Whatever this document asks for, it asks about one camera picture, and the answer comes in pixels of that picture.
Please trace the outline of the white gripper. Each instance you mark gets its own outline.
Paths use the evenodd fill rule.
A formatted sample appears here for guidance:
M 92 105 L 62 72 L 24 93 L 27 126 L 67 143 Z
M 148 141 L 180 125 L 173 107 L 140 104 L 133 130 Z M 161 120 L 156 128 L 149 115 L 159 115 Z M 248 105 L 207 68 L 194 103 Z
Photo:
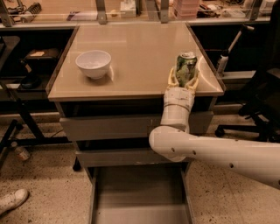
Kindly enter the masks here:
M 163 117 L 188 117 L 194 104 L 194 93 L 199 84 L 199 70 L 196 69 L 194 76 L 185 84 L 185 88 L 178 87 L 174 68 L 171 68 L 168 77 L 167 89 L 164 93 Z

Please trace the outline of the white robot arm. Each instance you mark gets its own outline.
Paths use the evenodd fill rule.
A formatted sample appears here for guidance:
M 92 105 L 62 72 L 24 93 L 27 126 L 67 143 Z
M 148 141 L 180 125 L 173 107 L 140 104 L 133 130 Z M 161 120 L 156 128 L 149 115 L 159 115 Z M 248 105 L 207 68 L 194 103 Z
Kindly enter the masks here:
M 181 87 L 175 70 L 170 71 L 161 122 L 149 135 L 150 147 L 172 162 L 181 162 L 187 158 L 205 161 L 279 189 L 279 143 L 195 136 L 189 133 L 189 115 L 199 74 L 196 72 Z

